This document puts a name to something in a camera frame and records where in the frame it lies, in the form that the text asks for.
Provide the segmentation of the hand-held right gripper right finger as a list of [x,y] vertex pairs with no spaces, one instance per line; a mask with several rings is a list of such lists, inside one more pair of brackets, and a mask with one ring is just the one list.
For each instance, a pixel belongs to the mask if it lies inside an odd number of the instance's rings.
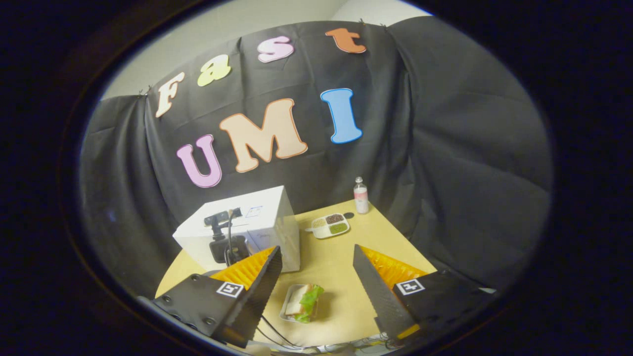
[[430,343],[488,303],[485,288],[450,270],[425,273],[365,246],[355,245],[353,267],[394,342]]

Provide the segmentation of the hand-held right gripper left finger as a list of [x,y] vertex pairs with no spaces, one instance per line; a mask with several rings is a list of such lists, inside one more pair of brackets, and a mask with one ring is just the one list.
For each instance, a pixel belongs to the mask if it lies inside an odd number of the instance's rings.
[[281,271],[282,252],[274,246],[211,276],[192,273],[148,305],[197,338],[243,349],[255,335]]

